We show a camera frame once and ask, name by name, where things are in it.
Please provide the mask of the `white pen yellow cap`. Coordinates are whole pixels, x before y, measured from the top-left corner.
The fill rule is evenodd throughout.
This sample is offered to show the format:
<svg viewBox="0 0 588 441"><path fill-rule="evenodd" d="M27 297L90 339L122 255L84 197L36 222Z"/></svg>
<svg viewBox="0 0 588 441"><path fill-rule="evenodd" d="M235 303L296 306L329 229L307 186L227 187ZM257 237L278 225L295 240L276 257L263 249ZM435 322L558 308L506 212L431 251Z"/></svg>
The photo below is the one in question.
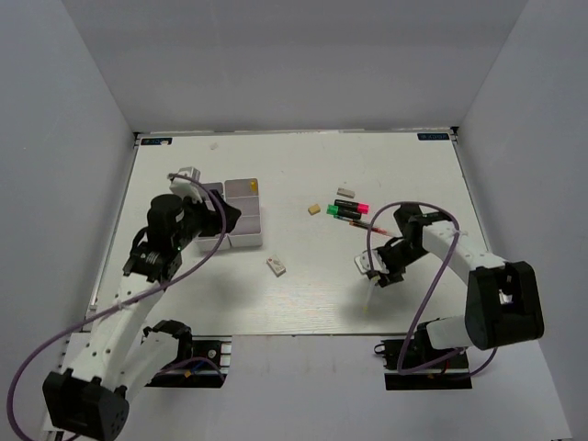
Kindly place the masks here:
<svg viewBox="0 0 588 441"><path fill-rule="evenodd" d="M368 311L369 303L370 303L370 300L372 298L373 291L374 291L376 285L377 285L377 280L376 279L370 279L369 280L368 287L367 287L366 297L365 297L365 300L364 300L364 303L363 303L363 311L364 312L367 312Z"/></svg>

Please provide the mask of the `grey white eraser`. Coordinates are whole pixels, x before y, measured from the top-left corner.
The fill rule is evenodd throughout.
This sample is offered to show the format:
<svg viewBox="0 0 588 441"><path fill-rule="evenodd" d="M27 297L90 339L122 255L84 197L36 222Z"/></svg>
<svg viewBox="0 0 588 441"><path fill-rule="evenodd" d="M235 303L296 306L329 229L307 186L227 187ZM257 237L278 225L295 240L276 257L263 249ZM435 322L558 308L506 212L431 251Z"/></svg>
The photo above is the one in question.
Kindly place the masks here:
<svg viewBox="0 0 588 441"><path fill-rule="evenodd" d="M338 187L336 195L343 198L354 198L356 196L356 192L347 188Z"/></svg>

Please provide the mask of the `white staple box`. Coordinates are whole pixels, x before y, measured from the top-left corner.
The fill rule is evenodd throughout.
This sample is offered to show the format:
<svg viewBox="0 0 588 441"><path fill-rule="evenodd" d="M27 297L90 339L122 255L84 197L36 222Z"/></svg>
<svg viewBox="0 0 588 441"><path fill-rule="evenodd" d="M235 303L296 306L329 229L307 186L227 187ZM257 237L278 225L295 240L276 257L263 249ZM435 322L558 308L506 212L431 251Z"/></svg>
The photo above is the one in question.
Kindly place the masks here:
<svg viewBox="0 0 588 441"><path fill-rule="evenodd" d="M276 256L272 255L266 259L266 264L269 266L271 271L274 273L276 277L280 277L286 273L287 269L281 259Z"/></svg>

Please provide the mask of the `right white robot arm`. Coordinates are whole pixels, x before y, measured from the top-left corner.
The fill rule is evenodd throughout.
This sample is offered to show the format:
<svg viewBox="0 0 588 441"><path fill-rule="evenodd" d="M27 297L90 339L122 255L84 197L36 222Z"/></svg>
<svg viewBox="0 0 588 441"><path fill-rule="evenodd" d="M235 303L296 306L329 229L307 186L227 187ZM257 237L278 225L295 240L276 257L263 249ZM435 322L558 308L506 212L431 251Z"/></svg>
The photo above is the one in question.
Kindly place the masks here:
<svg viewBox="0 0 588 441"><path fill-rule="evenodd" d="M433 367L450 349L495 349L540 339L545 323L536 273L525 262L510 262L479 247L448 211L421 202L396 202L393 217L400 237L367 246L355 259L361 274L380 287L399 283L408 266L431 254L441 261L408 335L424 337L414 344L416 358ZM465 310L453 317L424 322L421 317L437 284L451 270L466 286Z"/></svg>

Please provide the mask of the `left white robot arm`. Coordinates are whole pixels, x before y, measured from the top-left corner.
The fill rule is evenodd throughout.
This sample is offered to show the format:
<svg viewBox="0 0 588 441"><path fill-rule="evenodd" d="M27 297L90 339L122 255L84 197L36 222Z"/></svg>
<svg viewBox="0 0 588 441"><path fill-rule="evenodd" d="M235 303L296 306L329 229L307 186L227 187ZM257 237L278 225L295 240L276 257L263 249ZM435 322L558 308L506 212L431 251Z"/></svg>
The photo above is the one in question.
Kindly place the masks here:
<svg viewBox="0 0 588 441"><path fill-rule="evenodd" d="M95 440L114 440L130 413L130 403L156 376L193 361L189 326L144 321L182 265L183 250L197 237L231 232L242 213L213 191L212 206L198 198L163 194L147 212L135 236L110 311L84 349L62 373L52 372L42 392L53 426Z"/></svg>

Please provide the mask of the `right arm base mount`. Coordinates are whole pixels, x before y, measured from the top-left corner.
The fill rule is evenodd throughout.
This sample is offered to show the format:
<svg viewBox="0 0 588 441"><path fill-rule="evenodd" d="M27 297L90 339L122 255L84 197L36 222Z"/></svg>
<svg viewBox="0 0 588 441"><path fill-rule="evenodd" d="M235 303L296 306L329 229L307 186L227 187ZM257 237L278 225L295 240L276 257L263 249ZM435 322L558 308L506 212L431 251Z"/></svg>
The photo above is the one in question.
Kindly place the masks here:
<svg viewBox="0 0 588 441"><path fill-rule="evenodd" d="M472 389L469 360L464 352L410 375L400 375L397 365L403 341L403 336L394 336L374 346L374 354L383 358L386 391ZM411 337L402 368L416 368L450 352L450 349L434 349L425 332L425 325L419 324Z"/></svg>

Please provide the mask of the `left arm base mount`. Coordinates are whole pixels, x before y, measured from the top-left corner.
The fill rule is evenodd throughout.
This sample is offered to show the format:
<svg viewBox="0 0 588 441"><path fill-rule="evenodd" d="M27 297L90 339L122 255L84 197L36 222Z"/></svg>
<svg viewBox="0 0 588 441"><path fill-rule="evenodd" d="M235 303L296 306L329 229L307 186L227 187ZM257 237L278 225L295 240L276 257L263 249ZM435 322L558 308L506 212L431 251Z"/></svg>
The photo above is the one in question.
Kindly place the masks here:
<svg viewBox="0 0 588 441"><path fill-rule="evenodd" d="M160 321L142 330L141 343L148 337L169 334L176 341L176 357L147 384L148 388L220 389L228 376L232 339L195 336L191 328L178 321Z"/></svg>

